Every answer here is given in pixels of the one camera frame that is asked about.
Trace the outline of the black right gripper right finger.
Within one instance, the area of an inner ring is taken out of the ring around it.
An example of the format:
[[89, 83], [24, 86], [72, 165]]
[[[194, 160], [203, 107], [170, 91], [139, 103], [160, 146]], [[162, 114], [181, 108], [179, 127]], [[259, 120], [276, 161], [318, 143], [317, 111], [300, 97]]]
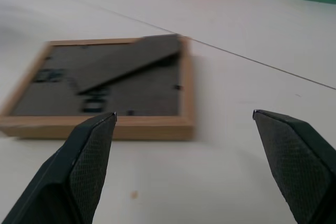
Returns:
[[277, 186], [297, 223], [335, 223], [335, 149], [307, 122], [254, 110]]

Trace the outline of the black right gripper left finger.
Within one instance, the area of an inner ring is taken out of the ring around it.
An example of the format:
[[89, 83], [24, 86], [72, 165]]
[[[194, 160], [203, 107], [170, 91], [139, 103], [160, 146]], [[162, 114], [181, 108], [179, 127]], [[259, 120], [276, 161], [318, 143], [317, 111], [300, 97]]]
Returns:
[[78, 124], [39, 168], [4, 223], [92, 223], [104, 185], [117, 115]]

